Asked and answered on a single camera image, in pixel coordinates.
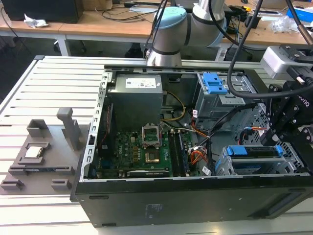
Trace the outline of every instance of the yellow wire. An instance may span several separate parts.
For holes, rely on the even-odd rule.
[[[176,117],[176,118],[169,118],[169,119],[161,119],[161,121],[176,121],[176,120],[179,120],[181,119],[184,115],[185,115],[185,105],[183,104],[183,102],[173,93],[171,92],[167,92],[169,94],[171,94],[172,96],[174,96],[178,101],[179,103],[182,105],[182,114],[180,115],[180,117]]]

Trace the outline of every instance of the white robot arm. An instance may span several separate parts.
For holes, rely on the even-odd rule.
[[[214,17],[226,28],[224,0],[213,0]],[[183,46],[212,47],[221,42],[223,35],[212,21],[208,0],[200,0],[192,14],[185,9],[167,7],[164,10],[152,48],[147,52],[148,66],[181,66],[180,49]]]

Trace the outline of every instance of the black computer case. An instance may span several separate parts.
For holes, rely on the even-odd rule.
[[[83,14],[82,0],[2,0],[12,21],[22,21],[24,14],[37,20],[75,24]]]

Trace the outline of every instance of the metal slotted table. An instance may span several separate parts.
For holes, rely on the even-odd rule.
[[[73,108],[73,119],[89,124],[104,65],[144,65],[142,59],[36,57],[0,105],[0,180],[16,158],[33,118],[62,124],[58,109]],[[228,68],[228,62],[183,61],[184,66]],[[258,63],[238,62],[273,82]],[[313,234],[313,199],[307,199],[275,220],[228,221],[95,229],[69,195],[0,196],[0,234]]]

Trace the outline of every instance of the green motherboard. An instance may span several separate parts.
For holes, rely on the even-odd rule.
[[[108,159],[99,158],[98,177],[114,179],[127,178],[127,172],[138,171],[166,171],[168,177],[175,176],[173,169],[172,155],[175,153],[174,146],[170,146],[169,138],[173,135],[170,131],[162,131],[159,133],[158,146],[144,146],[142,139],[142,131],[138,132],[118,132],[115,139],[114,155]],[[190,164],[188,159],[188,148],[193,146],[191,135],[189,132],[180,133],[183,146],[183,157],[186,163]],[[156,141],[155,133],[146,133],[144,141]],[[192,170],[188,169],[188,175],[198,176],[197,167]]]

